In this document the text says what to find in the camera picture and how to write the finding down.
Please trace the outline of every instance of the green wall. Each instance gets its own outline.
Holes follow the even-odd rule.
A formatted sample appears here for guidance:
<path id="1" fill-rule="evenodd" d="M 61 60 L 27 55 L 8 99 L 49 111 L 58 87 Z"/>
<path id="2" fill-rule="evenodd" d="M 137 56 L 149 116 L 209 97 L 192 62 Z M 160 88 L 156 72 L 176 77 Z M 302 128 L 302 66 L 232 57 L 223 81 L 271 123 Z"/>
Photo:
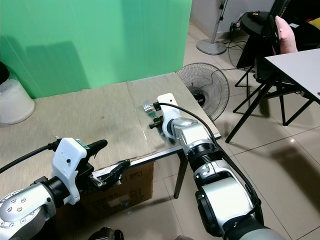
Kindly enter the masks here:
<path id="1" fill-rule="evenodd" d="M 0 59 L 32 98 L 174 72 L 192 0 L 1 0 Z"/>

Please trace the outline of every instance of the pink pillow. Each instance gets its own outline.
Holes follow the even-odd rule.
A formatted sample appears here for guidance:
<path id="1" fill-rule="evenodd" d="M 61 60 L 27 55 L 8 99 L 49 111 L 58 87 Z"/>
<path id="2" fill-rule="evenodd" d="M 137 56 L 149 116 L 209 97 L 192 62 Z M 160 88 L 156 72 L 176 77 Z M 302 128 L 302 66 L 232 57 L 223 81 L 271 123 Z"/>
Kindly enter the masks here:
<path id="1" fill-rule="evenodd" d="M 279 16 L 275 16 L 275 24 L 278 28 L 281 54 L 298 52 L 295 34 L 286 20 Z"/>

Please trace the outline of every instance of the black lid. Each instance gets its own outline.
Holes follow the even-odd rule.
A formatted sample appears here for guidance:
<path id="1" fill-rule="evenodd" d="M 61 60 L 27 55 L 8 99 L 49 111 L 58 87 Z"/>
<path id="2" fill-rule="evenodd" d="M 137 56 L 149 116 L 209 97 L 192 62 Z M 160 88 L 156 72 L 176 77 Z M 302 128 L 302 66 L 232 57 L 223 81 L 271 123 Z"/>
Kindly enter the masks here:
<path id="1" fill-rule="evenodd" d="M 8 70 L 8 68 L 6 67 L 6 65 L 4 65 L 1 61 L 0 61 L 0 84 L 4 83 L 5 81 L 7 81 L 7 79 L 10 76 L 10 72 Z"/>

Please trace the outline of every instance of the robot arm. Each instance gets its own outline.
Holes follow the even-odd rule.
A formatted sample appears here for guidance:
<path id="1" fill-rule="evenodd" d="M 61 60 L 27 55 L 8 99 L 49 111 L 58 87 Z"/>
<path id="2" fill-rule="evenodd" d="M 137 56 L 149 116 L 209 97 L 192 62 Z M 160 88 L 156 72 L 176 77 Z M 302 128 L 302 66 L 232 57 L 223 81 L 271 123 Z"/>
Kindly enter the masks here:
<path id="1" fill-rule="evenodd" d="M 214 137 L 196 120 L 180 116 L 180 111 L 174 108 L 177 103 L 171 93 L 161 95 L 157 100 L 153 106 L 145 104 L 144 108 L 146 112 L 162 110 L 164 134 L 181 144 L 194 173 L 198 188 L 195 197 L 206 231 L 229 240 L 284 240 L 263 225 L 260 202 L 254 189 L 241 184 L 225 159 L 230 163 L 232 160 Z"/>
<path id="2" fill-rule="evenodd" d="M 85 145 L 78 139 L 60 138 L 55 144 L 52 178 L 41 177 L 0 200 L 1 240 L 31 239 L 56 214 L 56 208 L 74 205 L 84 190 L 111 187 L 130 166 L 129 161 L 122 161 L 110 166 L 108 173 L 94 176 L 88 161 L 107 145 L 106 140 Z"/>

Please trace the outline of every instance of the fan guard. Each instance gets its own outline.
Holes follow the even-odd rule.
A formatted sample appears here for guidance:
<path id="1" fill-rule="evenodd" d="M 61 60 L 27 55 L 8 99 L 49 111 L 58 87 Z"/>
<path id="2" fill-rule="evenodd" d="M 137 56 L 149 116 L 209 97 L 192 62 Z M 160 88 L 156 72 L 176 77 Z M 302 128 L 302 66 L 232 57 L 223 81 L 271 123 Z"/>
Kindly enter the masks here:
<path id="1" fill-rule="evenodd" d="M 230 96 L 224 73 L 208 63 L 192 63 L 176 72 L 212 121 L 225 110 Z"/>

